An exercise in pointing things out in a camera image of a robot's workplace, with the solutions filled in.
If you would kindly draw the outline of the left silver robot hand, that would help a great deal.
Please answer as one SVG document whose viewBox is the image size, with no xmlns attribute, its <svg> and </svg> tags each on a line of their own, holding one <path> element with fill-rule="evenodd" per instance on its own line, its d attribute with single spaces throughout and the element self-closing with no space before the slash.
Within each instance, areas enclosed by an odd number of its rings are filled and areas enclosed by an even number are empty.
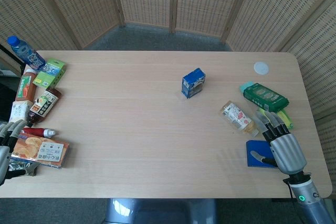
<svg viewBox="0 0 336 224">
<path fill-rule="evenodd" d="M 17 143 L 19 134 L 26 124 L 27 121 L 21 119 L 16 122 L 1 125 L 1 185 L 7 179 L 28 174 L 26 169 L 9 170 L 12 152 Z"/>
</svg>

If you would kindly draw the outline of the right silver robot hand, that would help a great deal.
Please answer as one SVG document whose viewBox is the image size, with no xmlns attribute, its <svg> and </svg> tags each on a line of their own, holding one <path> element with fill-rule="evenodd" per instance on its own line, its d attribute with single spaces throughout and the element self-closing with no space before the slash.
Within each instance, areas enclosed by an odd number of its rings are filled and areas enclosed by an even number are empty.
<svg viewBox="0 0 336 224">
<path fill-rule="evenodd" d="M 257 111 L 254 122 L 268 143 L 280 171 L 287 175 L 302 172 L 307 164 L 306 158 L 284 121 L 274 112 Z"/>
</svg>

